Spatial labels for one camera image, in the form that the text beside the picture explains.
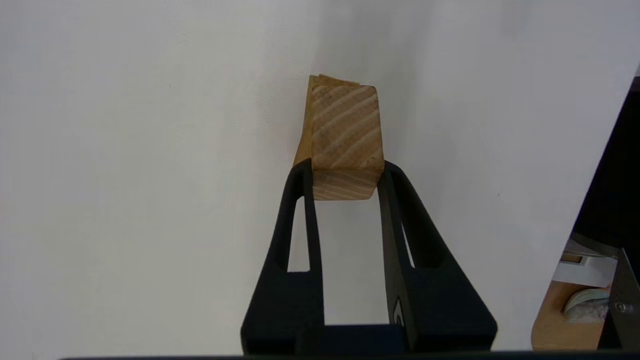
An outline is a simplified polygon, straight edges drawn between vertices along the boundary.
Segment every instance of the wood grain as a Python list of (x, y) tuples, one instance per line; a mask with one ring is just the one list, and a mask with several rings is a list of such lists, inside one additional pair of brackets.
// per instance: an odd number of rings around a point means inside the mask
[(596, 350), (602, 323), (569, 323), (564, 305), (589, 286), (552, 281), (531, 332), (533, 350)]
[(311, 158), (315, 200), (369, 199), (385, 166), (378, 93), (328, 76), (310, 76), (294, 165)]

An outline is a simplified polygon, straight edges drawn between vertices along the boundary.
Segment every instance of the white backdrop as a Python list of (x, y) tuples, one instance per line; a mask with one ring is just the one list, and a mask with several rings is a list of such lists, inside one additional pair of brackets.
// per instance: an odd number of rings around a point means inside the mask
[[(1, 357), (240, 353), (317, 73), (377, 87), (493, 348), (530, 348), (639, 35), (633, 1), (3, 1)], [(387, 321), (377, 202), (317, 203), (327, 323)]]

